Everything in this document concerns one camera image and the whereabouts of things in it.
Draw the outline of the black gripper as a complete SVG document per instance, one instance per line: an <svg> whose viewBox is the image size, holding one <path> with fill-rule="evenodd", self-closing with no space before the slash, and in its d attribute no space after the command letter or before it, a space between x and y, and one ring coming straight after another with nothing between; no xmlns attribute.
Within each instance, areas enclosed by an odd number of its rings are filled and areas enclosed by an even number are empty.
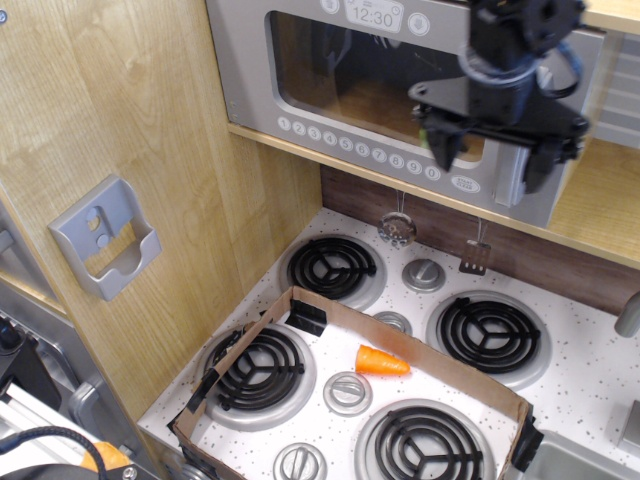
<svg viewBox="0 0 640 480"><path fill-rule="evenodd" d="M510 97L500 92L502 85L461 76L418 82L408 95L418 104L416 117L436 163L445 171L451 169L465 136L502 140L513 135L533 146L523 181L526 194L536 193L555 167L567 161L564 145L580 142L590 122L538 85L525 97L524 109L514 111Z"/></svg>

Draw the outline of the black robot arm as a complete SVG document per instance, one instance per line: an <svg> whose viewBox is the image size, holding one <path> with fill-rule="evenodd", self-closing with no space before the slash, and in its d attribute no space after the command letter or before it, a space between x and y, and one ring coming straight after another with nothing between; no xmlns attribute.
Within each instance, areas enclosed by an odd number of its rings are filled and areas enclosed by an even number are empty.
<svg viewBox="0 0 640 480"><path fill-rule="evenodd" d="M588 120L563 104L583 68L566 37L581 25L581 1L473 1L461 76L408 91L436 163L450 170L465 135L523 147L526 193L578 157Z"/></svg>

